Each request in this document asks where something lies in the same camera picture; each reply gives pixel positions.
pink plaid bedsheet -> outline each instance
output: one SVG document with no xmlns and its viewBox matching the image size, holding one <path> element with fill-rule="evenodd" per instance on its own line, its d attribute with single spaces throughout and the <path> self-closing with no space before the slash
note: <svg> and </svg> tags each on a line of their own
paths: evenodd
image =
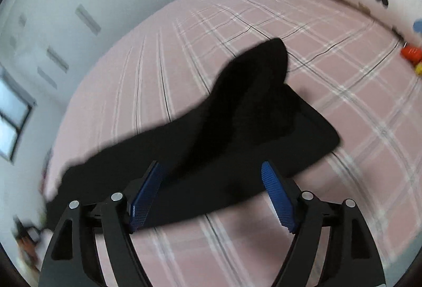
<svg viewBox="0 0 422 287">
<path fill-rule="evenodd" d="M 268 38 L 290 54 L 288 84 L 343 144 L 296 178 L 322 200 L 356 200 L 387 268 L 421 230 L 422 92 L 391 31 L 336 0 L 177 0 L 116 43 L 73 96 L 47 180 L 72 162 L 175 119 L 236 54 Z M 292 240 L 267 194 L 132 236 L 154 286 L 270 286 Z M 100 258 L 116 285 L 102 238 Z M 310 284 L 323 262 L 318 253 Z"/>
</svg>

pink fabric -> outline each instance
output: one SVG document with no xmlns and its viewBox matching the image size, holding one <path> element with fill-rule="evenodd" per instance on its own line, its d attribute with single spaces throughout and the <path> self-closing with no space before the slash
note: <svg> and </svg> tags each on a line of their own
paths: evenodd
<svg viewBox="0 0 422 287">
<path fill-rule="evenodd" d="M 99 60 L 73 96 L 48 175 L 175 119 L 204 98 L 234 54 L 272 37 L 290 53 L 289 85 L 343 144 L 297 177 L 322 200 L 356 200 L 388 267 L 421 230 L 422 92 L 393 34 L 336 0 L 177 0 Z M 132 237 L 154 286 L 270 286 L 292 237 L 267 194 Z M 109 286 L 113 273 L 98 239 Z M 321 269 L 319 252 L 311 280 Z"/>
</svg>

window pane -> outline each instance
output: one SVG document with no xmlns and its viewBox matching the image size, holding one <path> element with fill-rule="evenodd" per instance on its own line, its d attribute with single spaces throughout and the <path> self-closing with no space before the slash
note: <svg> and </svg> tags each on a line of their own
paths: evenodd
<svg viewBox="0 0 422 287">
<path fill-rule="evenodd" d="M 17 139 L 15 128 L 0 118 L 0 153 L 10 158 Z"/>
<path fill-rule="evenodd" d="M 22 127 L 28 112 L 28 106 L 0 80 L 0 111 L 9 118 L 17 127 Z"/>
</svg>

blue ribbed fingertip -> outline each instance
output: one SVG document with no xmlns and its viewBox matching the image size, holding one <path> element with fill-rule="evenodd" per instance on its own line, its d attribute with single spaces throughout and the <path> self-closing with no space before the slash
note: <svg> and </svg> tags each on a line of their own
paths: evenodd
<svg viewBox="0 0 422 287">
<path fill-rule="evenodd" d="M 145 224 L 149 209 L 164 179 L 165 171 L 158 163 L 149 173 L 145 183 L 139 190 L 134 201 L 130 205 L 129 226 L 132 231 L 137 230 Z"/>
<path fill-rule="evenodd" d="M 281 225 L 287 227 L 289 232 L 293 233 L 297 228 L 293 205 L 269 162 L 262 164 L 261 178 Z"/>
</svg>

window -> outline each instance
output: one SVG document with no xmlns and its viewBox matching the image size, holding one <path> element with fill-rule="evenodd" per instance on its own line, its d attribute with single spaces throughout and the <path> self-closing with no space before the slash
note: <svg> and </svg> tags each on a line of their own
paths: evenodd
<svg viewBox="0 0 422 287">
<path fill-rule="evenodd" d="M 35 101 L 0 66 L 0 156 L 9 161 L 33 106 Z"/>
</svg>

